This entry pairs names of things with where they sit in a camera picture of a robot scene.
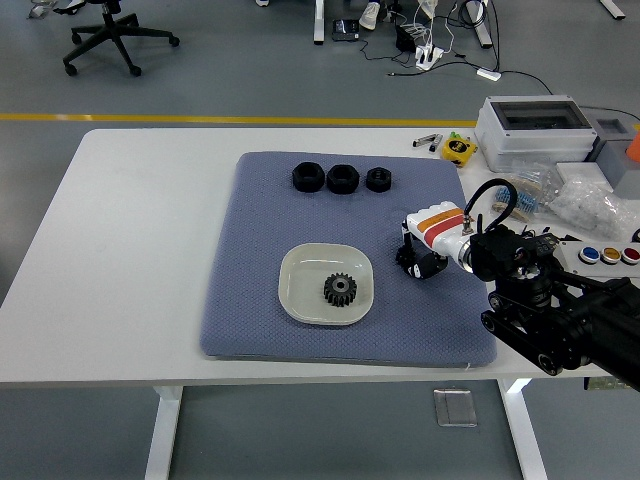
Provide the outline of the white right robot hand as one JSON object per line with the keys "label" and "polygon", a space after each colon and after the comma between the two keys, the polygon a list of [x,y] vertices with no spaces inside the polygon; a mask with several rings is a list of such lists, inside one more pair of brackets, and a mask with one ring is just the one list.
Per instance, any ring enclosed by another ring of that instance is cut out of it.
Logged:
{"label": "white right robot hand", "polygon": [[409,276],[427,279],[445,270],[452,260],[472,273],[470,233],[464,232],[463,210],[444,201],[416,213],[402,222],[403,244],[396,262]]}

